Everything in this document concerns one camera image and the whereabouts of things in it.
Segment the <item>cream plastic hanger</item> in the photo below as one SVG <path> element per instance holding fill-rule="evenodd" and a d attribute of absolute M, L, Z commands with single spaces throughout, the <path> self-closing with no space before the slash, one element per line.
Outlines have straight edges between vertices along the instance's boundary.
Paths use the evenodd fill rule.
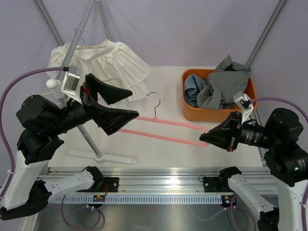
<path fill-rule="evenodd" d="M 105 84 L 101 82 L 100 80 L 91 77 L 88 80 L 85 81 L 85 88 L 87 89 L 86 92 L 89 92 L 90 94 L 100 94 L 102 97 L 111 97 L 113 95 L 126 95 L 127 90 L 126 89 L 121 89 L 117 88 L 108 84 Z M 81 91 L 83 90 L 83 86 L 80 86 L 75 83 L 73 84 L 74 89 L 65 89 L 64 86 L 62 86 L 62 83 L 59 80 L 56 79 L 49 79 L 46 82 L 47 88 L 49 88 L 52 93 L 54 93 L 56 96 L 61 96 L 62 94 L 66 94 L 67 96 L 79 96 Z"/>

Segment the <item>pink hanger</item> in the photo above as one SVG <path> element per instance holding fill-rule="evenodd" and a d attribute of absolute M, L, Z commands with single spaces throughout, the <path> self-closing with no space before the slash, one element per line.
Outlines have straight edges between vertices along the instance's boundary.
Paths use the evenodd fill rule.
<path fill-rule="evenodd" d="M 135 129 L 129 129 L 129 128 L 122 128 L 120 129 L 120 132 L 132 134 L 132 135 L 139 135 L 139 136 L 143 136 L 147 138 L 158 139 L 162 141 L 181 143 L 181 144 L 186 144 L 186 145 L 196 146 L 196 147 L 207 147 L 209 145 L 207 142 L 198 141 L 193 138 L 188 138 L 188 136 L 176 135 L 175 132 L 188 131 L 188 130 L 201 131 L 201 132 L 207 133 L 208 129 L 200 125 L 192 125 L 189 123 L 159 118 L 157 116 L 157 109 L 161 104 L 161 98 L 159 94 L 154 91 L 151 91 L 150 93 L 146 95 L 147 96 L 154 95 L 158 99 L 158 103 L 154 106 L 154 116 L 152 117 L 139 116 L 136 118 L 136 120 L 142 122 L 145 125 L 152 124 L 153 125 L 152 131 L 148 132 L 144 129 L 135 130 Z"/>

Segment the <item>grey pleated skirt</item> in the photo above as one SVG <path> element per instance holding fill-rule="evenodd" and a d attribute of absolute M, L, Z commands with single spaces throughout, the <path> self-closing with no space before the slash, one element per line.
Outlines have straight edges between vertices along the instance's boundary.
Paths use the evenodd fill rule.
<path fill-rule="evenodd" d="M 250 73 L 250 67 L 234 62 L 228 55 L 206 76 L 196 106 L 211 110 L 231 109 L 234 95 L 245 92 Z"/>

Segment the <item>blue denim skirt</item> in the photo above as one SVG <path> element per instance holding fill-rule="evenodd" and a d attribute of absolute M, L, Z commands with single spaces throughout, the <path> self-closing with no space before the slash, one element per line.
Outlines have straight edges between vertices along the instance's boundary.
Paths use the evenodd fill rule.
<path fill-rule="evenodd" d="M 205 108 L 204 103 L 197 103 L 198 94 L 205 88 L 207 81 L 196 74 L 190 74 L 184 81 L 184 99 L 191 107 Z"/>

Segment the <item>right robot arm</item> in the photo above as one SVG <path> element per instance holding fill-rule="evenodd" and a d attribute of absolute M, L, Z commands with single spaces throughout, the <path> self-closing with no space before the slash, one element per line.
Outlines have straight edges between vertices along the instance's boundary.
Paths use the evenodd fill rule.
<path fill-rule="evenodd" d="M 297 114 L 277 108 L 264 126 L 242 120 L 238 111 L 208 133 L 200 136 L 228 152 L 238 144 L 264 148 L 264 159 L 273 176 L 278 206 L 269 203 L 245 179 L 237 167 L 222 169 L 214 178 L 204 177 L 204 189 L 219 188 L 239 196 L 252 212 L 260 231 L 305 231 L 308 228 L 308 154 L 297 140 L 303 126 Z"/>

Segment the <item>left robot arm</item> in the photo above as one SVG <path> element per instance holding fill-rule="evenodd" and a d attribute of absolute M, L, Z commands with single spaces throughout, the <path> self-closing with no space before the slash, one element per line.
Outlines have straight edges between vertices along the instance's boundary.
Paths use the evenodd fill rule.
<path fill-rule="evenodd" d="M 54 198 L 71 192 L 100 191 L 104 176 L 97 167 L 88 166 L 79 174 L 52 182 L 39 180 L 38 175 L 64 143 L 61 134 L 92 120 L 112 135 L 138 117 L 137 111 L 109 107 L 131 95 L 130 90 L 108 85 L 88 74 L 79 88 L 79 100 L 68 100 L 64 108 L 41 95 L 29 96 L 16 114 L 24 131 L 17 142 L 16 169 L 2 199 L 1 218 L 31 216 Z M 99 97 L 106 106 L 98 103 Z"/>

